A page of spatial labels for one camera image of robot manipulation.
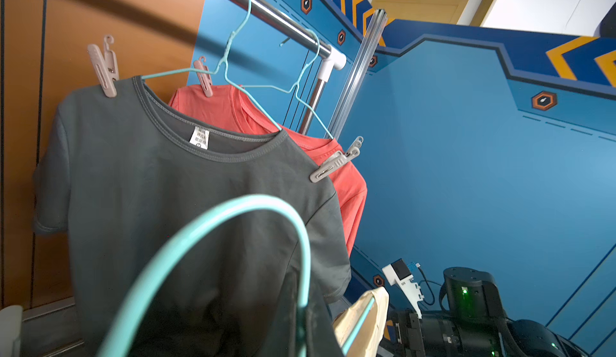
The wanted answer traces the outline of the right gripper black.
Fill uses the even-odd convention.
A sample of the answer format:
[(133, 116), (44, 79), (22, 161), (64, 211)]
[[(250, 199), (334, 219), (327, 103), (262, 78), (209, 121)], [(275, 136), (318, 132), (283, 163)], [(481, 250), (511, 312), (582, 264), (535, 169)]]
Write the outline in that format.
[(423, 325), (432, 314), (432, 311), (425, 312), (420, 319), (412, 309), (390, 310), (383, 333), (383, 349), (394, 356), (430, 356)]

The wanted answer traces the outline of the beige patterned cloth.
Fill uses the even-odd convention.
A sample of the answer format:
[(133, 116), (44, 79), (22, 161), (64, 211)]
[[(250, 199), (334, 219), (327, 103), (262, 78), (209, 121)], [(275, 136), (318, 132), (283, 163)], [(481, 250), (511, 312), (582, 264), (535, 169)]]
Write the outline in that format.
[(375, 357), (386, 330), (389, 294), (379, 287), (364, 292), (333, 322), (343, 355)]

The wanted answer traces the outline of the grey clothespin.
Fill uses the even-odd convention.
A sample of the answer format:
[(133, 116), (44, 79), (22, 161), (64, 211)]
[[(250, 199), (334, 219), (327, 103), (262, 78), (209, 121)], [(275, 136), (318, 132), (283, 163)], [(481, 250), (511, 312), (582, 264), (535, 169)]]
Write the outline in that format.
[(364, 143), (364, 138), (363, 137), (361, 137), (361, 136), (356, 137), (356, 139), (352, 142), (351, 146), (346, 151), (347, 154), (351, 155), (351, 154), (354, 154), (354, 153), (359, 153), (363, 143)]

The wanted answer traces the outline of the red t-shirt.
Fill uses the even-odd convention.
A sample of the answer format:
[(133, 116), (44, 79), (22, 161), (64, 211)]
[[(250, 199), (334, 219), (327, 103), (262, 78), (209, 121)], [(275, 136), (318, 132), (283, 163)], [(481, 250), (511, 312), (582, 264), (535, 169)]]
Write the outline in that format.
[[(194, 119), (232, 132), (266, 135), (278, 130), (244, 92), (228, 84), (215, 85), (211, 97), (207, 97), (198, 84), (180, 88), (168, 105)], [(319, 166), (343, 150), (336, 140), (307, 137), (290, 129), (285, 131)], [(346, 248), (351, 253), (367, 200), (367, 183), (351, 163), (333, 172), (330, 180), (338, 194)]]

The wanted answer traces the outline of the white clothespin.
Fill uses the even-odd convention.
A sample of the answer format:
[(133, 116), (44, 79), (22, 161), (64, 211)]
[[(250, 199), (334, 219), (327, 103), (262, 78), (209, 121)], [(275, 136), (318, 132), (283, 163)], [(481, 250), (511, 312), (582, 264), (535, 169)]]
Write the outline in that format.
[(326, 177), (329, 177), (331, 174), (343, 168), (346, 164), (350, 163), (359, 155), (360, 150), (358, 148), (345, 153), (341, 151), (334, 153), (310, 175), (310, 181), (312, 183), (317, 183), (324, 180)]

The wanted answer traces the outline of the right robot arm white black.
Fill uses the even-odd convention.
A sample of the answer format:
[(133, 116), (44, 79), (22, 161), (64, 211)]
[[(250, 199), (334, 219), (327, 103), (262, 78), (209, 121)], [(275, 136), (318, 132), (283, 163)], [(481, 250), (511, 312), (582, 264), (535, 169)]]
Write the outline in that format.
[(394, 356), (589, 355), (538, 322), (511, 320), (500, 297), (490, 273), (450, 267), (439, 295), (447, 307), (392, 312), (380, 347)]

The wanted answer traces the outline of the grey garment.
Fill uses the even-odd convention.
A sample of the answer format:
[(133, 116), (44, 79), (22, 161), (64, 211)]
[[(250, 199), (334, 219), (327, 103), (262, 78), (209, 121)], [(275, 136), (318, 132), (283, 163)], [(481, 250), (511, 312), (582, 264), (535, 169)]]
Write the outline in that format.
[[(335, 187), (281, 131), (225, 131), (170, 108), (139, 77), (70, 93), (58, 106), (35, 171), (34, 229), (67, 232), (86, 348), (95, 352), (131, 285), (171, 236), (233, 198), (267, 194), (293, 206), (311, 247), (311, 295), (331, 303), (351, 278)], [(279, 214), (242, 214), (201, 240), (165, 280), (133, 355), (252, 356), (286, 277), (300, 267), (298, 236)]]

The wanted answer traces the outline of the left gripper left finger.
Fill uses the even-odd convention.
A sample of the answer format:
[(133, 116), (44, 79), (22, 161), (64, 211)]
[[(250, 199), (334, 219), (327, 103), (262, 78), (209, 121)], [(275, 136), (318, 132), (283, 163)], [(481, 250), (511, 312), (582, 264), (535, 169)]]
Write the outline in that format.
[(288, 272), (278, 295), (274, 314), (265, 340), (259, 349), (261, 357), (292, 357), (297, 355), (298, 273)]

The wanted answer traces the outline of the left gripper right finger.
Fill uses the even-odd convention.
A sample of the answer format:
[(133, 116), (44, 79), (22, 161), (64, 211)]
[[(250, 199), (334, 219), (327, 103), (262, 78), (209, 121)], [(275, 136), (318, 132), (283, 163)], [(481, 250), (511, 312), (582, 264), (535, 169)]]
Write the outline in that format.
[(306, 306), (306, 355), (344, 357), (335, 336), (329, 308), (315, 281), (311, 281)]

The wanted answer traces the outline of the beige clothespin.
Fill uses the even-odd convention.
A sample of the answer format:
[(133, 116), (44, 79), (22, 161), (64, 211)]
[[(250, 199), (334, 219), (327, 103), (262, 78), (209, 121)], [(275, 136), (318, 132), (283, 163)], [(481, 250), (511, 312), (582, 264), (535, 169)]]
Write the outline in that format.
[(108, 98), (117, 96), (115, 82), (120, 79), (116, 53), (111, 49), (115, 39), (112, 35), (104, 36), (103, 49), (96, 44), (88, 44), (88, 56), (96, 73), (99, 84)]

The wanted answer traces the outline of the pink clothespin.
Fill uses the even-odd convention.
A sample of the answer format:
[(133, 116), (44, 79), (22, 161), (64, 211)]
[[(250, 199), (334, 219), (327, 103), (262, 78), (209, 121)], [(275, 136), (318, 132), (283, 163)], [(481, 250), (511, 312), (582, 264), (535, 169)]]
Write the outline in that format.
[(193, 62), (193, 68), (197, 70), (197, 79), (199, 80), (202, 92), (205, 97), (210, 98), (213, 96), (213, 81), (210, 74), (206, 73), (209, 69), (205, 63), (206, 58), (201, 56)]

